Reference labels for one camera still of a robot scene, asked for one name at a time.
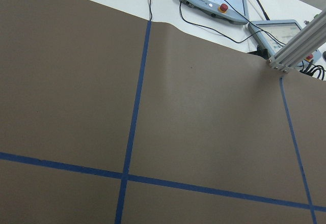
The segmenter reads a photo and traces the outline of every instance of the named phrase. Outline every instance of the metal post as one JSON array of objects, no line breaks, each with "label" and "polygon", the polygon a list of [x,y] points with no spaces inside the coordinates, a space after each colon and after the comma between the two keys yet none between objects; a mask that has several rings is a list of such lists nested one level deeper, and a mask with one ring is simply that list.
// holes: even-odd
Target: metal post
[{"label": "metal post", "polygon": [[270,57],[269,65],[287,73],[290,67],[295,67],[324,43],[326,43],[326,9]]}]

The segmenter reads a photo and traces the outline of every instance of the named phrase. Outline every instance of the white table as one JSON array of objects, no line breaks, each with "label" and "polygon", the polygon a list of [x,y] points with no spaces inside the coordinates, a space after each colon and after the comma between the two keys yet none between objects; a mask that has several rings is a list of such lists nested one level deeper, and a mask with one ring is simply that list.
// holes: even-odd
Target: white table
[{"label": "white table", "polygon": [[[148,19],[149,11],[147,0],[91,0],[126,13]],[[312,20],[313,17],[321,11],[313,6],[303,3],[299,0],[260,0],[268,13],[270,19],[295,19],[298,23],[305,27],[305,20]],[[250,20],[264,20],[262,11],[256,0],[247,0]],[[206,39],[211,42],[218,43],[242,52],[250,52],[256,50],[257,42],[254,38],[241,44],[236,44],[217,33],[206,30],[201,27],[193,26],[185,23],[179,15],[179,0],[152,0],[152,12],[155,22],[167,22],[181,31]],[[206,25],[225,33],[233,39],[240,41],[250,35],[250,32],[245,26],[233,25],[224,20],[213,19],[204,14],[198,9],[191,9],[182,5],[182,13],[184,17],[195,23]]]}]

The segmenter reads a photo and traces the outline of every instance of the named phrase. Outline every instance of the red button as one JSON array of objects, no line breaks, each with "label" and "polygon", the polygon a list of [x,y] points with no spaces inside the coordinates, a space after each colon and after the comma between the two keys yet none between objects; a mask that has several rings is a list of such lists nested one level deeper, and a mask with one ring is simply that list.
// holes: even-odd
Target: red button
[{"label": "red button", "polygon": [[226,4],[222,4],[222,5],[220,6],[220,10],[221,10],[222,12],[226,12],[228,9],[229,9],[229,7],[228,7]]},{"label": "red button", "polygon": [[314,55],[312,55],[312,53],[311,53],[308,57],[306,57],[306,59],[311,60],[313,57],[314,57]]}]

